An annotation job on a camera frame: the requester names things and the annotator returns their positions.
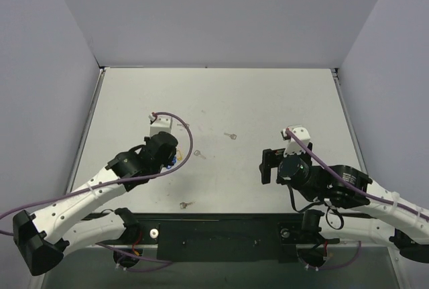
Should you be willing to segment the blue key tag with keys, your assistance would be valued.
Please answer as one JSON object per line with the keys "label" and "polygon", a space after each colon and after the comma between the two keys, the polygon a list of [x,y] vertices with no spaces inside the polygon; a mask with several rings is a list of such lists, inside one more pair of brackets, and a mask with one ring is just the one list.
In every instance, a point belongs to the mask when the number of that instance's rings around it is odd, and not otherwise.
{"label": "blue key tag with keys", "polygon": [[172,161],[166,166],[166,169],[169,170],[171,169],[177,162],[177,157],[174,156],[174,158],[172,159]]}

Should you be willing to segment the silver key removed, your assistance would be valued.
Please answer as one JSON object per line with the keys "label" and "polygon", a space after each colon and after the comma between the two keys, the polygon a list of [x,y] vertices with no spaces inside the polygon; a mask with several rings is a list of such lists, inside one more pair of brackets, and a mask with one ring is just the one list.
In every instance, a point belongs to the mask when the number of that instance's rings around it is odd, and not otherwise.
{"label": "silver key removed", "polygon": [[227,136],[227,137],[229,137],[232,140],[236,140],[236,138],[237,138],[237,136],[234,133],[232,133],[232,134],[230,134],[230,133],[224,133],[224,135]]}

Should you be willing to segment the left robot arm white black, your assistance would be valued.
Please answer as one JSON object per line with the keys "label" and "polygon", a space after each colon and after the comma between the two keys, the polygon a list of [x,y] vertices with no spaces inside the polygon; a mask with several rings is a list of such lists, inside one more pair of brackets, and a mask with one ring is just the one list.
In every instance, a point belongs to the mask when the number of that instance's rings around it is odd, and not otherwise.
{"label": "left robot arm white black", "polygon": [[13,217],[13,240],[31,275],[45,274],[65,255],[94,243],[117,240],[130,244],[140,239],[140,224],[129,209],[85,218],[174,163],[178,140],[173,135],[159,132],[144,141],[117,154],[68,198],[33,213],[22,210]]}

